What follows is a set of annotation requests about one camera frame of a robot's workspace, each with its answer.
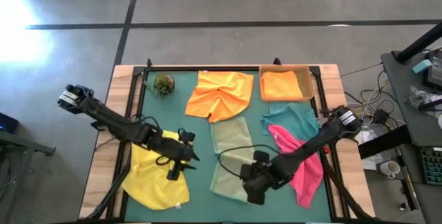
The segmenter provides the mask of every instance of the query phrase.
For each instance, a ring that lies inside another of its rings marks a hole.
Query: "concrete floor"
[[[66,84],[83,84],[105,100],[122,33],[112,30],[22,30],[26,24],[124,23],[129,0],[0,0],[0,112],[18,119],[19,134],[56,147],[36,157],[13,223],[77,218],[97,136],[86,116],[57,107]],[[134,23],[179,21],[331,21],[442,19],[441,0],[137,0]],[[341,74],[380,62],[432,26],[132,29],[123,64],[338,64]],[[374,88],[381,67],[343,78],[358,95]],[[393,113],[401,118],[398,107]],[[400,182],[367,172],[376,215],[424,223],[400,212]]]

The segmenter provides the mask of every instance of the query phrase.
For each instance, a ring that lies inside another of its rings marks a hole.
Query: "wire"
[[[358,103],[358,102],[347,102],[347,104],[349,105],[348,107],[353,107],[353,108],[360,108],[361,106],[363,106],[364,104]]]
[[[388,114],[392,114],[394,111],[394,104],[391,100],[383,100],[381,101],[381,103],[379,103],[378,107],[376,107],[376,111],[379,110],[379,108],[381,107],[382,103],[384,102],[389,102],[392,105],[392,110],[388,112]]]
[[[432,49],[424,48],[422,53],[426,54],[426,53],[429,53],[430,51],[438,50],[438,49],[441,49],[441,48],[442,48],[442,46],[439,46],[439,47],[436,47],[436,48],[432,48]]]
[[[237,176],[237,177],[239,177],[239,178],[241,178],[241,179],[245,179],[244,177],[238,175],[237,173],[231,171],[230,169],[227,169],[227,168],[222,164],[222,162],[221,162],[221,155],[224,154],[224,153],[226,153],[226,152],[228,152],[228,151],[235,151],[235,150],[237,150],[237,149],[247,149],[247,148],[255,148],[255,147],[266,147],[266,148],[272,150],[273,152],[277,153],[278,155],[286,156],[286,157],[293,157],[293,155],[287,155],[287,154],[284,154],[284,153],[280,153],[278,150],[274,149],[273,147],[271,147],[271,146],[269,146],[269,145],[267,145],[267,144],[253,144],[253,145],[248,145],[248,146],[234,147],[234,148],[225,149],[224,151],[221,151],[221,152],[218,154],[218,162],[220,163],[221,167],[222,167],[223,169],[225,169],[227,172],[229,172],[230,174],[232,174],[232,175],[234,175],[234,176]]]
[[[113,138],[111,138],[110,140],[107,140],[107,141],[105,141],[104,143],[99,144],[97,147],[95,147],[95,150],[94,150],[94,151],[97,151],[98,148],[102,147],[103,145],[109,143],[110,141],[112,141],[112,140],[114,140],[114,139],[116,139],[116,137],[113,137]]]
[[[7,187],[9,187],[11,184],[13,184],[13,182],[15,181],[15,179],[17,179],[17,177],[19,176],[19,174],[21,173],[21,169],[23,169],[23,161],[22,161],[22,157],[21,157],[21,152],[18,151],[18,154],[20,156],[20,168],[19,171],[15,174],[14,177],[12,177],[12,179],[10,179],[9,183],[6,183],[5,185],[0,186],[0,189],[6,189]],[[10,151],[8,151],[8,160],[9,160],[9,164],[8,164],[8,170],[11,168],[11,158],[10,158]]]
[[[11,179],[11,157],[9,156],[9,153],[7,153],[7,156],[8,156],[8,172],[7,172],[6,177],[2,183],[8,182]],[[3,193],[0,196],[0,203],[3,200],[3,198],[5,197],[7,191],[8,191],[7,188],[3,189]]]
[[[362,113],[355,113],[356,116],[362,115]],[[368,113],[366,116],[364,116],[364,118],[369,118],[370,122],[373,121],[374,119],[374,115],[372,115],[371,113]]]
[[[351,141],[353,141],[353,142],[356,142],[356,144],[359,144],[359,141],[357,141],[357,140],[354,139],[354,138],[346,138],[346,139],[351,140]]]
[[[380,100],[381,99],[381,93],[382,93],[382,89],[384,88],[384,86],[386,86],[389,82],[386,82],[386,83],[384,83],[384,82],[379,82],[379,79],[381,78],[381,75],[382,75],[382,73],[384,73],[385,71],[381,71],[379,74],[378,74],[378,79],[377,79],[377,84],[378,84],[378,87],[377,88],[375,88],[374,90],[362,90],[361,91],[361,93],[360,93],[360,97],[361,97],[361,99],[362,100],[364,100],[364,101],[366,101],[365,99],[364,99],[364,95],[363,95],[363,93],[364,92],[371,92],[371,91],[376,91],[378,94],[375,96],[375,99],[376,99],[376,101],[377,100]]]
[[[344,77],[344,76],[347,76],[347,75],[351,75],[351,74],[354,74],[354,73],[357,73],[357,72],[361,72],[361,71],[367,70],[369,68],[374,68],[375,66],[379,66],[381,64],[382,64],[382,62],[379,63],[379,64],[375,64],[373,66],[368,66],[367,68],[358,69],[357,71],[353,71],[353,72],[350,72],[350,73],[343,74],[343,75],[341,75],[341,77]]]
[[[361,91],[361,93],[360,93],[360,95],[362,95],[362,93],[365,93],[365,92],[372,92],[373,90],[367,90],[367,89],[365,89],[365,90],[362,90]],[[386,94],[386,95],[388,95],[392,100],[394,100],[396,103],[398,103],[398,101],[396,100],[396,98],[393,96],[393,95],[391,95],[390,93],[388,93],[388,92],[385,92],[385,91],[381,91],[381,95],[382,94]]]
[[[398,124],[398,121],[397,121],[397,120],[395,120],[395,119],[392,118],[392,117],[388,117],[388,119],[389,119],[389,120],[393,120],[393,123],[396,125],[395,128],[398,128],[398,127],[399,127],[399,124]]]
[[[346,95],[348,95],[348,96],[350,96],[353,100],[356,100],[356,102],[357,103],[355,103],[355,102],[348,102],[349,104],[359,104],[359,108],[361,107],[361,106],[364,106],[365,104],[363,103],[363,102],[361,102],[360,100],[358,100],[356,97],[354,97],[351,93],[348,93],[348,92],[345,92],[344,91],[344,93],[346,94]],[[368,104],[368,106],[370,107],[370,113],[372,113],[372,111],[374,111],[374,108],[371,106],[371,105],[369,105]]]
[[[402,121],[402,120],[396,120],[397,122],[399,122],[399,123],[402,123],[402,124],[406,124],[404,121]]]
[[[152,116],[144,117],[144,118],[142,119],[142,121],[144,122],[145,120],[149,120],[149,119],[154,121],[154,123],[157,125],[157,128],[158,128],[158,129],[161,129],[161,128],[160,128],[160,125],[159,125],[158,122],[157,122],[157,120],[156,120],[154,117],[152,117]]]
[[[379,78],[381,77],[381,74],[382,74],[382,73],[383,73],[383,71],[381,71],[381,72],[379,73],[379,75],[378,75],[378,85],[377,85],[378,95],[380,95],[380,92],[381,92],[381,90],[382,90],[381,85],[380,85],[380,83],[379,83]],[[388,80],[388,76],[385,76],[385,78],[382,80],[381,84],[383,84],[383,83],[386,82],[387,80]],[[370,103],[370,100],[372,99],[373,94],[374,94],[375,92],[376,92],[376,88],[373,90],[372,94],[368,97],[368,100],[367,100],[367,103],[368,103],[368,104]],[[364,109],[364,111],[363,111],[363,114],[362,114],[362,118],[365,117],[365,113],[367,112],[367,107],[365,106],[365,107],[363,107],[363,109]]]

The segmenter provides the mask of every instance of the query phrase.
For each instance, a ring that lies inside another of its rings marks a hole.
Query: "pink towel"
[[[282,153],[292,152],[305,143],[305,141],[295,139],[288,130],[277,124],[270,124],[269,132]],[[296,200],[301,207],[310,208],[313,195],[323,176],[323,166],[317,153],[299,165],[289,184],[295,189]]]

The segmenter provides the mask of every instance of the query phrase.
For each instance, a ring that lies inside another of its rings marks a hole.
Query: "teal towel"
[[[269,113],[263,115],[262,134],[270,136],[269,124],[284,127],[298,140],[308,141],[318,134],[319,126],[309,102],[271,102]]]

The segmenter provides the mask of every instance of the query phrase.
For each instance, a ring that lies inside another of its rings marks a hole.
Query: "white mug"
[[[381,164],[381,172],[390,179],[395,178],[396,174],[399,173],[400,171],[401,167],[397,162],[388,161]]]
[[[439,126],[442,128],[442,114],[438,118]]]

